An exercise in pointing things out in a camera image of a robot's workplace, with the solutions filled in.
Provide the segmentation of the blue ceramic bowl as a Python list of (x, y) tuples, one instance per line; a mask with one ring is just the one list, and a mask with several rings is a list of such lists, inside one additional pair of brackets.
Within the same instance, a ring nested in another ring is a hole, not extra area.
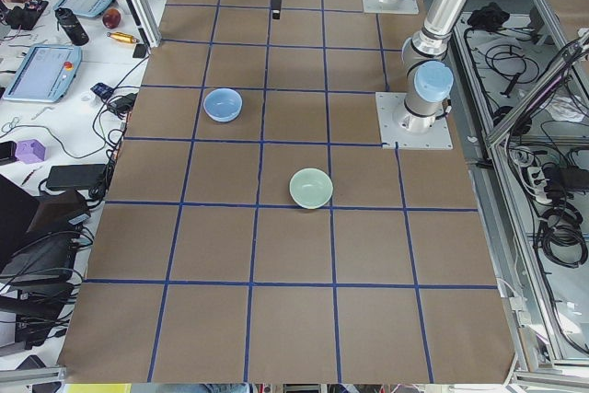
[(203, 107), (206, 114), (217, 122), (230, 122), (236, 119), (243, 106), (241, 95), (231, 88), (217, 88), (206, 95)]

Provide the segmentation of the green ceramic bowl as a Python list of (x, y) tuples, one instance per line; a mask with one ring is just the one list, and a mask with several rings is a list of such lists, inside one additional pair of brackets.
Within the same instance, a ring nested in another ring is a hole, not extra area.
[(293, 201), (304, 209), (317, 209), (332, 197), (333, 184), (327, 173), (317, 168), (303, 168), (289, 182)]

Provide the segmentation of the small black phone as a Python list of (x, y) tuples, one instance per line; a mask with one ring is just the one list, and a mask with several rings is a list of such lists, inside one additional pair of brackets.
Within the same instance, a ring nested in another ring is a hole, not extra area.
[(136, 44), (133, 49), (133, 58), (143, 59), (147, 54), (147, 47), (144, 44)]

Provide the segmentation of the yellow cylindrical tool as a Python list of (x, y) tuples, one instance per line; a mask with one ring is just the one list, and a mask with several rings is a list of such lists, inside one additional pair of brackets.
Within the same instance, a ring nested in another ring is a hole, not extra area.
[(134, 37), (134, 35), (123, 32), (108, 32), (107, 37), (125, 44), (137, 44), (139, 42), (139, 39)]

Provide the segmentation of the red apple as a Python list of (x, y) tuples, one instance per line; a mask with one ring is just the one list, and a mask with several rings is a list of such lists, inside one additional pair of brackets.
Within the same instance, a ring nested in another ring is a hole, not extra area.
[(102, 15), (102, 23), (107, 29), (116, 29), (121, 24), (121, 13), (116, 8), (107, 9)]

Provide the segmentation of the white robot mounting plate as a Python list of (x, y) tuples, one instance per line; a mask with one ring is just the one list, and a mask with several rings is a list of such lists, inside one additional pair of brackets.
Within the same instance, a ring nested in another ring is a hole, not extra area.
[(375, 104), (383, 149), (452, 150), (442, 106), (430, 117), (417, 117), (405, 106), (405, 93), (376, 92)]

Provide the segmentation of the black water bottle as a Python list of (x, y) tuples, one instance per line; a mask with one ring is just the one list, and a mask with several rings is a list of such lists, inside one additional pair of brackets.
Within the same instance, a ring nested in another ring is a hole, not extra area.
[(59, 7), (55, 10), (58, 26), (65, 32), (74, 46), (89, 43), (89, 37), (74, 12), (69, 8)]

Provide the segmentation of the near teach pendant tablet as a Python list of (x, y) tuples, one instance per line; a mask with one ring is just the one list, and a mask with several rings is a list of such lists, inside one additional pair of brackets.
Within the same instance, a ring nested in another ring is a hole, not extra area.
[(54, 103), (71, 86), (81, 62), (79, 47), (35, 44), (27, 52), (2, 99)]

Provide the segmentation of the brown paper table mat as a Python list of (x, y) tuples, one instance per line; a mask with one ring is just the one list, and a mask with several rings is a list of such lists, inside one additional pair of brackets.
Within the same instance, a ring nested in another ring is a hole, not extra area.
[[(514, 356), (462, 150), (383, 149), (422, 15), (167, 0), (59, 361), (72, 383), (489, 384)], [(213, 121), (204, 98), (243, 106)], [(289, 192), (329, 175), (317, 209)]]

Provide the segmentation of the black power adapter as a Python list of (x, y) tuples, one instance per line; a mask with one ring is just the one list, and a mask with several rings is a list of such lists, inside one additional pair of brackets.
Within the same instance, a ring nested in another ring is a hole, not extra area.
[(104, 176), (105, 164), (52, 166), (45, 183), (49, 191), (90, 190)]

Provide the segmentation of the purple plastic box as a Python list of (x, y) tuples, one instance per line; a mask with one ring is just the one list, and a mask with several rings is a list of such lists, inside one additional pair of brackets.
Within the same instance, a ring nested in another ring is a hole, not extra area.
[(15, 156), (24, 164), (40, 163), (45, 160), (46, 148), (36, 139), (18, 141)]

